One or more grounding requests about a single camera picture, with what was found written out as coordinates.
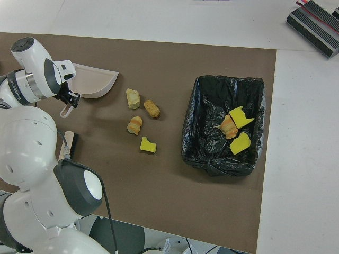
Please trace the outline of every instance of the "brown table surface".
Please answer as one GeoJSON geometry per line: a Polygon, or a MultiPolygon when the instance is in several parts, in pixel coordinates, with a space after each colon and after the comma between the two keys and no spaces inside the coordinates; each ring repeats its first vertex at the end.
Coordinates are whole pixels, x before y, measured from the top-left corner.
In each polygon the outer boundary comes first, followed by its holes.
{"type": "MultiPolygon", "coordinates": [[[[27,35],[0,33],[0,75],[20,67],[10,46],[27,35]]],[[[67,119],[59,117],[62,102],[51,98],[38,103],[59,129],[80,135],[74,160],[103,177],[115,219],[256,252],[276,50],[30,36],[44,45],[53,60],[69,59],[120,72],[105,96],[82,99],[67,119]],[[261,77],[265,82],[265,144],[255,170],[247,177],[209,177],[181,158],[186,108],[195,78],[202,75],[261,77]],[[160,118],[149,117],[143,106],[128,109],[127,88],[138,90],[142,102],[155,101],[160,118]],[[144,120],[139,136],[126,130],[136,115],[144,120]],[[157,143],[154,155],[139,150],[142,136],[157,143]]],[[[16,190],[3,181],[0,189],[16,190]]],[[[107,216],[105,206],[95,214],[107,216]]]]}

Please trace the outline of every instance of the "black plastic bag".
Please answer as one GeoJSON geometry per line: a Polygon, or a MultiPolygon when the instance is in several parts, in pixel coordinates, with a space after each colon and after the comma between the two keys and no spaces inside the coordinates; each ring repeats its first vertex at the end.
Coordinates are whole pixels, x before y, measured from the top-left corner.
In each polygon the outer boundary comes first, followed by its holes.
{"type": "Polygon", "coordinates": [[[246,176],[255,168],[263,145],[265,91],[261,78],[202,76],[195,80],[182,130],[184,161],[207,171],[210,176],[246,176]],[[220,129],[229,111],[243,106],[247,118],[255,118],[239,129],[251,146],[233,155],[220,129]]]}

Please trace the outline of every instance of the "yellow sponge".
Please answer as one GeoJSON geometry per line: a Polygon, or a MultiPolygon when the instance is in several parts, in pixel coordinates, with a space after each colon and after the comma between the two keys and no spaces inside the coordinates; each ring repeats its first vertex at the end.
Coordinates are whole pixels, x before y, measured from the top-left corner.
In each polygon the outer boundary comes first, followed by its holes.
{"type": "Polygon", "coordinates": [[[140,150],[155,152],[157,150],[157,145],[155,143],[151,143],[147,140],[147,137],[143,137],[140,145],[140,150]]]}
{"type": "Polygon", "coordinates": [[[232,153],[237,155],[246,148],[249,148],[250,145],[251,140],[249,139],[249,136],[245,132],[242,132],[240,133],[239,137],[232,141],[229,147],[231,148],[232,153]]]}
{"type": "Polygon", "coordinates": [[[251,123],[254,120],[254,118],[247,119],[242,109],[243,107],[240,106],[229,112],[238,129],[244,127],[245,125],[251,123]]]}

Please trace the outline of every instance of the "white robotic arm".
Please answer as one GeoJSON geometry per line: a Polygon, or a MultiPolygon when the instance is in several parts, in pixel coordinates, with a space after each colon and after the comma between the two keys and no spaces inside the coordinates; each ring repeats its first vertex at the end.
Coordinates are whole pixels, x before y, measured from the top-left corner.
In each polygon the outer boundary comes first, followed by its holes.
{"type": "MultiPolygon", "coordinates": [[[[0,204],[0,241],[20,253],[108,253],[73,224],[100,205],[100,180],[82,165],[58,162],[54,120],[23,107],[58,96],[76,75],[73,64],[52,61],[34,38],[15,42],[11,51],[24,69],[0,77],[0,178],[20,190],[0,204]]],[[[59,98],[72,102],[68,94],[59,98]]]]}

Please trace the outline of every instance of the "bread piece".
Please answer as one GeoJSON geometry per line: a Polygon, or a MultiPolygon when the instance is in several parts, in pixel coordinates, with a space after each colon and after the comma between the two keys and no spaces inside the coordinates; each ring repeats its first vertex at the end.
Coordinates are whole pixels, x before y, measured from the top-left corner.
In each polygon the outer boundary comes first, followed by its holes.
{"type": "Polygon", "coordinates": [[[237,127],[235,126],[230,115],[226,115],[223,122],[221,123],[221,125],[216,126],[216,127],[218,127],[222,131],[222,133],[225,135],[226,139],[234,138],[239,131],[237,129],[237,127]]]}
{"type": "Polygon", "coordinates": [[[160,109],[150,99],[148,99],[144,102],[144,107],[151,117],[157,118],[157,117],[160,116],[160,109]]]}
{"type": "Polygon", "coordinates": [[[140,107],[140,94],[138,91],[127,88],[126,96],[128,108],[135,110],[136,108],[140,107]]]}
{"type": "Polygon", "coordinates": [[[142,119],[141,119],[141,117],[135,116],[135,117],[133,117],[131,119],[131,121],[127,125],[127,130],[131,134],[138,135],[141,126],[142,126],[142,119]]]}

